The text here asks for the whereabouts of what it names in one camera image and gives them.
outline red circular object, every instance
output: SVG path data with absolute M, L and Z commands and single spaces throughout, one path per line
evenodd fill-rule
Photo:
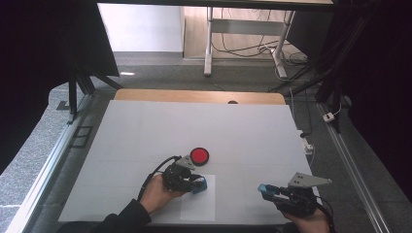
M 196 166 L 203 166 L 209 161 L 209 152 L 204 148 L 195 148 L 190 153 L 191 161 Z

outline white paper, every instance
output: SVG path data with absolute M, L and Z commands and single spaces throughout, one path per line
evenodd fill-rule
M 188 193 L 182 197 L 181 220 L 215 221 L 215 175 L 202 175 L 207 182 L 207 189 Z

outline aluminum rail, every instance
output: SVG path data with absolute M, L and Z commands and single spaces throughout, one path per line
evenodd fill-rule
M 322 104 L 318 104 L 318 110 L 322 116 L 327 114 L 327 112 L 325 111 L 325 106 L 323 106 Z M 361 172 L 358 169 L 354 158 L 349 152 L 345 141 L 343 140 L 341 135 L 336 132 L 331 124 L 326 123 L 326 128 L 339 152 L 340 158 L 345 165 L 346 171 L 348 172 L 349 177 L 352 180 L 352 184 L 354 185 L 360 200 L 364 204 L 365 210 L 370 218 L 370 221 L 372 222 L 373 227 L 375 228 L 375 231 L 377 233 L 390 233 L 391 231 L 388 227 L 388 224 L 386 223 L 381 210 L 376 204 L 375 198 L 367 188 L 363 176 L 361 175 Z
M 39 175 L 36 178 L 34 184 L 32 184 L 30 190 L 28 191 L 26 197 L 24 198 L 20 208 L 18 209 L 15 217 L 10 223 L 6 233 L 20 233 L 24 231 L 24 228 L 30 221 L 32 214 L 34 213 L 40 198 L 42 197 L 43 191 L 46 189 L 49 181 L 52 178 L 54 169 L 57 167 L 58 163 L 64 152 L 66 151 L 70 140 L 72 139 L 76 129 L 82 122 L 85 111 L 89 108 L 91 103 L 91 96 L 85 95 L 82 102 L 79 105 L 79 115 L 73 121 L 72 124 L 67 124 L 60 137 L 58 138 L 56 144 L 51 150 L 51 154 L 45 162 L 45 165 L 40 170 Z

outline hand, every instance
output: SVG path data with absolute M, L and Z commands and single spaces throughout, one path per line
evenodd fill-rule
M 329 226 L 325 214 L 316 209 L 315 213 L 306 218 L 282 213 L 283 216 L 296 224 L 300 233 L 329 233 Z
M 161 175 L 154 176 L 143 193 L 140 204 L 151 214 L 163 208 L 175 197 L 180 197 L 185 192 L 169 191 L 163 184 Z

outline white table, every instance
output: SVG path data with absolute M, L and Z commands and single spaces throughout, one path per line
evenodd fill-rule
M 118 214 L 158 164 L 197 147 L 210 152 L 194 171 L 209 188 L 173 200 L 152 215 L 154 224 L 281 224 L 258 185 L 311 174 L 287 105 L 113 100 L 59 221 Z

